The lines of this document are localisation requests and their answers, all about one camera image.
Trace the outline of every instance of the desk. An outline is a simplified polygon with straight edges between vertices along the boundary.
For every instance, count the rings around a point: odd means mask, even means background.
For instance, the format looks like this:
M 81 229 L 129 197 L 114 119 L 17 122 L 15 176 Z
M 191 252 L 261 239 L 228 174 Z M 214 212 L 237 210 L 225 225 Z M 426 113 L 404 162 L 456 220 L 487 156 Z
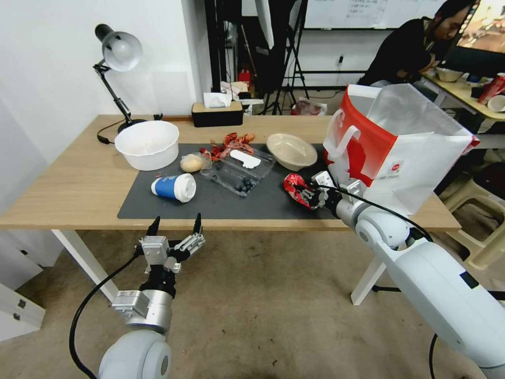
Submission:
M 17 202 L 0 217 L 0 228 L 51 229 L 95 283 L 107 275 L 75 230 L 146 230 L 153 220 L 118 219 L 117 213 L 137 176 L 113 145 L 97 141 L 99 129 L 120 119 L 98 116 L 35 181 Z M 265 143 L 273 133 L 295 134 L 307 142 L 321 143 L 330 116 L 244 117 L 237 127 L 195 128 L 191 121 L 174 121 L 180 143 L 221 141 L 231 132 L 256 134 Z M 112 127 L 104 135 L 114 138 Z M 431 196 L 414 221 L 431 231 L 457 231 L 460 225 L 442 202 Z M 194 220 L 162 220 L 160 230 L 191 230 Z M 343 231 L 341 220 L 203 220 L 206 231 Z M 117 287 L 109 281 L 103 287 L 113 300 Z
M 505 112 L 493 112 L 487 105 L 478 103 L 477 99 L 470 96 L 471 87 L 466 84 L 465 79 L 460 78 L 456 82 L 448 83 L 428 74 L 423 74 L 422 77 L 423 83 L 438 94 L 434 101 L 437 106 L 440 106 L 447 96 L 451 96 L 471 114 L 479 113 L 485 118 L 495 121 L 505 121 Z
M 463 78 L 448 83 L 425 73 L 422 75 L 422 83 L 438 94 L 434 101 L 437 106 L 441 106 L 446 97 L 450 96 L 471 114 L 479 114 L 490 122 L 489 126 L 496 121 L 505 121 L 505 112 L 493 112 L 487 105 L 479 104 L 477 99 L 470 96 L 471 87 L 466 84 L 466 80 Z M 505 147 L 505 134 L 477 134 L 477 137 L 480 139 L 480 144 L 477 145 L 478 149 Z

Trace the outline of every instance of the white plastic bowl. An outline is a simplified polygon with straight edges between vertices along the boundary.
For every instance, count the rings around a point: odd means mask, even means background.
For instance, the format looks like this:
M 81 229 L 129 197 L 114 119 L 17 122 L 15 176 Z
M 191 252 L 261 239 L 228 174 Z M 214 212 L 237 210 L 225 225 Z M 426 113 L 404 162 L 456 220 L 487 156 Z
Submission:
M 464 73 L 460 71 L 454 71 L 448 68 L 437 67 L 437 74 L 440 80 L 443 82 L 455 82 Z
M 267 138 L 267 148 L 285 168 L 298 171 L 317 161 L 316 149 L 303 139 L 290 134 L 272 134 Z
M 166 121 L 145 121 L 118 134 L 116 149 L 138 170 L 152 171 L 172 163 L 179 155 L 179 129 Z

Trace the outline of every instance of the red and white bag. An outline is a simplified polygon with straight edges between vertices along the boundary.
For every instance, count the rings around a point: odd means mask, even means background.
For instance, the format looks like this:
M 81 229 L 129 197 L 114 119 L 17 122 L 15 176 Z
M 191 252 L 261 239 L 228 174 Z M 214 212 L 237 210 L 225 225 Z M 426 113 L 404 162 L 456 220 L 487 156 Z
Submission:
M 349 85 L 323 143 L 337 183 L 362 180 L 365 198 L 414 214 L 454 162 L 479 141 L 410 84 Z

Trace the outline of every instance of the black desk lamp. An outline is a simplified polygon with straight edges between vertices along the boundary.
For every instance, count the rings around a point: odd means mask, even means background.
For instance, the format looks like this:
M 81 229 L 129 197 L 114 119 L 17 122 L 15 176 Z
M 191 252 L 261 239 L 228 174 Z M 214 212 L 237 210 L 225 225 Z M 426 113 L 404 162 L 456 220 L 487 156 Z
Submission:
M 105 24 L 100 24 L 95 28 L 95 35 L 102 42 L 102 54 L 104 59 L 94 65 L 93 68 L 102 79 L 102 82 L 104 82 L 114 99 L 114 103 L 116 103 L 125 117 L 125 122 L 121 124 L 117 130 L 119 133 L 124 128 L 145 120 L 132 120 L 130 109 L 128 109 L 123 100 L 116 96 L 105 79 L 105 73 L 110 69 L 124 72 L 134 68 L 142 57 L 142 45 L 135 36 L 124 32 L 115 32 L 110 26 Z

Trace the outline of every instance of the bag handle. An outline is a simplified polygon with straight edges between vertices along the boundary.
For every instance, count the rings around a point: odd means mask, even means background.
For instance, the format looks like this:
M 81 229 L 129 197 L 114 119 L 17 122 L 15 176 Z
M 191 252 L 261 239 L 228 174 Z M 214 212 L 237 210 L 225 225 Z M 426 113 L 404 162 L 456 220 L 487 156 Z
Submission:
M 344 133 L 342 139 L 338 143 L 338 146 L 336 146 L 337 142 L 334 131 L 336 125 L 334 125 L 334 122 L 341 113 L 343 113 L 343 110 L 339 109 L 333 114 L 328 126 L 328 135 L 326 136 L 326 139 L 322 144 L 323 147 L 328 152 L 328 155 L 335 158 L 341 156 L 344 153 L 351 138 L 354 137 L 355 139 L 359 139 L 359 136 L 361 135 L 361 131 L 354 125 L 351 125 Z

